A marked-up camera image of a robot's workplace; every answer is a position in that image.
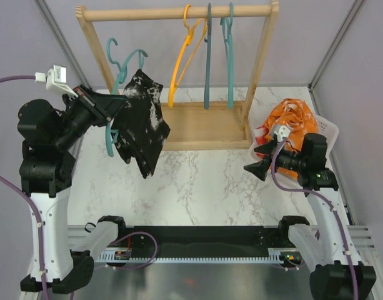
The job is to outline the teal hanger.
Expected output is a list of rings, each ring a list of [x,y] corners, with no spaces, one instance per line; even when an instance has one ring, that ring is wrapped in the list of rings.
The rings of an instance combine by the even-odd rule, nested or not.
[[[119,89],[119,85],[123,84],[127,78],[127,74],[128,74],[127,66],[129,64],[130,60],[132,59],[132,57],[135,54],[138,54],[139,69],[142,69],[144,66],[144,59],[148,57],[148,54],[143,49],[137,48],[137,49],[133,50],[133,52],[131,52],[130,55],[128,55],[128,57],[125,59],[125,61],[122,64],[120,64],[118,61],[113,60],[113,58],[111,56],[111,44],[112,43],[114,43],[115,46],[118,45],[117,40],[114,37],[110,37],[107,40],[107,44],[106,44],[106,54],[107,54],[107,58],[108,58],[109,62],[111,64],[115,64],[118,68],[118,74],[116,76],[116,80],[114,82],[114,85],[113,85],[113,88],[111,91],[111,94],[116,95],[118,92],[118,89]],[[117,141],[118,135],[119,135],[119,133],[117,130],[111,129],[111,121],[108,122],[108,124],[106,125],[106,128],[105,128],[105,143],[106,143],[106,151],[107,151],[107,154],[109,157],[114,156],[113,144]]]
[[[229,109],[234,107],[234,45],[232,38],[232,25],[234,18],[234,5],[229,4],[229,17],[222,17],[220,25],[224,39],[224,47],[227,65],[227,105]]]

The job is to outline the black white-speckled trousers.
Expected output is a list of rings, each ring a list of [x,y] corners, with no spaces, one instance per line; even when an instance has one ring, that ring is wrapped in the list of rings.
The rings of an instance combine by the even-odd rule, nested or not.
[[[162,89],[162,84],[138,69],[124,88],[126,99],[112,124],[118,132],[115,147],[120,157],[126,164],[134,158],[144,179],[154,174],[171,131],[162,116]]]

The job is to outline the orange white-speckled trousers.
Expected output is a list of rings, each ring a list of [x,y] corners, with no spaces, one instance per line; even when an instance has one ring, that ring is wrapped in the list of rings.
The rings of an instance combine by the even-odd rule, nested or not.
[[[278,104],[261,126],[268,128],[269,133],[276,124],[287,126],[291,133],[285,148],[289,151],[300,151],[304,136],[308,133],[318,133],[318,124],[313,112],[301,99],[286,98]]]

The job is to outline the grey-blue hanger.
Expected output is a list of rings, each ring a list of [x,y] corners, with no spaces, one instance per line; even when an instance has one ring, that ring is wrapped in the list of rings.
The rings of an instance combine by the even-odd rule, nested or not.
[[[207,6],[207,34],[204,38],[207,44],[206,52],[206,73],[204,85],[204,109],[209,109],[210,105],[210,80],[211,80],[211,49],[212,49],[212,6],[211,3]]]

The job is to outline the red white-speckled trousers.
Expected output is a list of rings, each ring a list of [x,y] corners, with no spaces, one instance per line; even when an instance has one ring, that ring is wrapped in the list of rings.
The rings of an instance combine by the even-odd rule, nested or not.
[[[261,146],[268,142],[268,139],[266,138],[268,134],[269,130],[265,126],[259,126],[252,131],[257,146]]]

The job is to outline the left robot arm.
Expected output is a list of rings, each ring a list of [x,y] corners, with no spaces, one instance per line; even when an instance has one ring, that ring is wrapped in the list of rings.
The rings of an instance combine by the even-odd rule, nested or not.
[[[71,295],[88,285],[98,256],[110,244],[122,246],[128,232],[120,216],[103,216],[74,247],[69,246],[67,213],[76,164],[71,148],[93,126],[105,126],[123,107],[125,97],[100,94],[83,85],[63,95],[58,111],[34,99],[18,112],[24,141],[19,168],[21,189],[32,215],[33,263],[21,290]]]

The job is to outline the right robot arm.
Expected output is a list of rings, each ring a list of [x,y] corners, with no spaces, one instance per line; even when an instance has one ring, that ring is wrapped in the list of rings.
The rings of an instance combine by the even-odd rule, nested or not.
[[[276,232],[279,243],[295,245],[300,252],[310,271],[309,286],[314,299],[366,299],[376,282],[376,272],[363,263],[347,224],[339,216],[339,185],[326,167],[326,137],[306,134],[299,151],[288,151],[286,143],[286,134],[274,133],[269,142],[254,149],[262,159],[244,166],[261,181],[271,174],[283,191],[304,193],[314,212],[318,235],[300,217],[296,223],[283,217],[279,222],[283,227]],[[297,173],[298,189],[279,183],[276,172],[280,168]]]

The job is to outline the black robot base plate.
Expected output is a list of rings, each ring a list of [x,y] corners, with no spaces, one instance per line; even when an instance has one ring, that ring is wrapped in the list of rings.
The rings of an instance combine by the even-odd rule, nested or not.
[[[269,249],[292,249],[294,245],[277,227],[265,226],[126,226],[119,225],[121,241],[130,245],[136,257],[202,257],[265,256]]]

